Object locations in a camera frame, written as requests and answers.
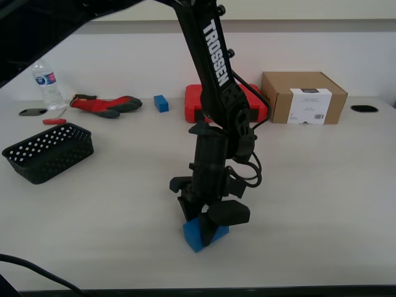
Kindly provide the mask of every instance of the water bottle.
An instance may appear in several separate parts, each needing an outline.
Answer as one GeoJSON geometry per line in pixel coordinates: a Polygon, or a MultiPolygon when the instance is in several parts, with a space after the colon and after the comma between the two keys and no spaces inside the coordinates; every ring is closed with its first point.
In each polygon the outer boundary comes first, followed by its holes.
{"type": "Polygon", "coordinates": [[[43,101],[48,110],[60,110],[66,107],[61,93],[58,90],[54,72],[42,59],[32,66],[33,77],[40,86],[43,101]]]}

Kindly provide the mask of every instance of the perforated basket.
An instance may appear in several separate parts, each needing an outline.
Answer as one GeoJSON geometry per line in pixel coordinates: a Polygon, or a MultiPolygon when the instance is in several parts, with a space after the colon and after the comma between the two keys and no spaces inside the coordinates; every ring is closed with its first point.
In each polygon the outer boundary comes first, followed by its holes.
{"type": "Polygon", "coordinates": [[[65,123],[2,151],[20,175],[42,184],[93,153],[91,132],[65,123]]]}

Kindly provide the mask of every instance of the blue block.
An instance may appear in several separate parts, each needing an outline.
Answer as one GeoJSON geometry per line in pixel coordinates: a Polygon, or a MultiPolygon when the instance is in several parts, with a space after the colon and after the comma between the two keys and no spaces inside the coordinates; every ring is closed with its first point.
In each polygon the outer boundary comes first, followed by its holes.
{"type": "Polygon", "coordinates": [[[154,104],[161,113],[169,111],[169,104],[163,95],[154,96],[154,104]]]}
{"type": "MultiPolygon", "coordinates": [[[[200,238],[199,218],[195,218],[183,225],[184,238],[194,252],[199,252],[204,248],[200,238]]],[[[210,243],[218,240],[230,232],[230,227],[218,227],[215,236],[210,243]]]]}

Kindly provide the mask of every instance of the work glove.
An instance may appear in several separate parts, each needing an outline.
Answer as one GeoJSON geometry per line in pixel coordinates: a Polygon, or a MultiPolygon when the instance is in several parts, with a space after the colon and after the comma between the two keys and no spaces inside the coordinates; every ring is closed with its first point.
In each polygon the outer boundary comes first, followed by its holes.
{"type": "Polygon", "coordinates": [[[114,100],[101,100],[97,96],[76,94],[70,106],[95,113],[108,119],[118,118],[120,113],[137,110],[143,103],[132,96],[122,96],[114,100]]]}

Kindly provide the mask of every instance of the black cord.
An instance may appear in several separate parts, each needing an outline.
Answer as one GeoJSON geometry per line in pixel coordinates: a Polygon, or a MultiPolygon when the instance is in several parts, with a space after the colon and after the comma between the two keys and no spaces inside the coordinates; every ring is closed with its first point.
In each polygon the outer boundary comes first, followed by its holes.
{"type": "Polygon", "coordinates": [[[259,167],[256,166],[256,164],[253,164],[252,162],[247,162],[247,163],[242,163],[244,165],[247,165],[251,168],[254,169],[254,171],[256,172],[256,176],[254,178],[244,178],[242,176],[240,176],[238,173],[235,172],[234,168],[232,168],[231,166],[227,166],[227,168],[230,171],[230,175],[233,176],[234,178],[236,178],[238,181],[242,181],[247,187],[258,187],[261,184],[262,181],[262,176],[261,176],[261,172],[259,167]],[[248,183],[247,180],[249,179],[256,179],[257,181],[254,184],[248,183]]]}
{"type": "MultiPolygon", "coordinates": [[[[260,162],[260,160],[259,160],[259,158],[257,157],[257,155],[256,155],[255,152],[253,152],[253,157],[254,157],[254,159],[256,160],[257,165],[259,166],[260,173],[261,173],[261,172],[262,172],[261,162],[260,162]]],[[[252,178],[243,178],[243,179],[244,179],[245,181],[252,181],[253,179],[256,179],[256,178],[257,178],[257,175],[256,175],[256,176],[253,176],[252,178]]]]}
{"type": "MultiPolygon", "coordinates": [[[[271,118],[272,112],[273,112],[272,111],[272,107],[271,107],[270,103],[259,92],[254,90],[234,70],[233,70],[233,75],[236,78],[236,80],[238,80],[243,86],[245,86],[250,92],[252,92],[265,105],[265,107],[267,107],[267,111],[268,111],[267,112],[267,116],[265,117],[264,120],[262,120],[261,122],[259,122],[259,123],[257,123],[256,125],[253,126],[253,130],[255,130],[256,128],[258,128],[259,126],[263,125],[263,123],[265,123],[266,121],[268,121],[271,118]]],[[[254,159],[256,159],[257,166],[255,164],[251,163],[251,162],[247,162],[247,163],[243,163],[243,164],[253,168],[254,171],[256,172],[255,176],[253,176],[251,178],[244,178],[244,177],[238,175],[232,167],[227,166],[227,168],[230,171],[230,175],[232,175],[238,181],[244,182],[247,187],[258,187],[261,184],[261,181],[262,181],[262,176],[261,176],[262,167],[261,167],[261,162],[260,162],[259,158],[257,157],[256,153],[253,152],[252,155],[253,155],[254,159]],[[252,181],[254,179],[257,179],[255,184],[251,184],[251,183],[247,182],[247,181],[252,181]]]]}
{"type": "Polygon", "coordinates": [[[52,280],[53,282],[56,282],[62,286],[65,286],[66,288],[69,288],[74,293],[77,293],[80,296],[91,297],[88,293],[85,293],[81,289],[77,288],[75,285],[61,279],[60,277],[57,277],[56,275],[53,275],[52,273],[42,269],[41,267],[39,267],[29,261],[23,260],[21,258],[13,257],[13,256],[4,255],[4,254],[0,254],[0,261],[23,266],[25,268],[28,268],[40,275],[52,280]]]}
{"type": "Polygon", "coordinates": [[[233,70],[233,75],[238,80],[244,87],[246,87],[250,92],[252,92],[267,108],[268,113],[267,117],[263,119],[261,122],[257,123],[255,126],[253,126],[253,130],[258,128],[259,126],[263,125],[266,121],[268,121],[271,116],[272,116],[272,107],[270,103],[256,90],[254,90],[247,82],[245,82],[242,77],[240,77],[234,70],[233,70]]]}

